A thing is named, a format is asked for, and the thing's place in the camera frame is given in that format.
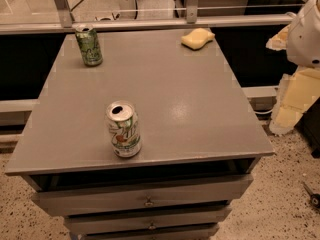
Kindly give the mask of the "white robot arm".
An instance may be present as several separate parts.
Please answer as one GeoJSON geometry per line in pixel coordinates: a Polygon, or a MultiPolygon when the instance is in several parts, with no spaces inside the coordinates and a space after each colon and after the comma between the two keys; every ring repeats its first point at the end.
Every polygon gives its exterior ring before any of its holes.
{"type": "Polygon", "coordinates": [[[287,59],[309,68],[320,67],[320,0],[308,0],[293,18],[287,36],[287,59]]]}

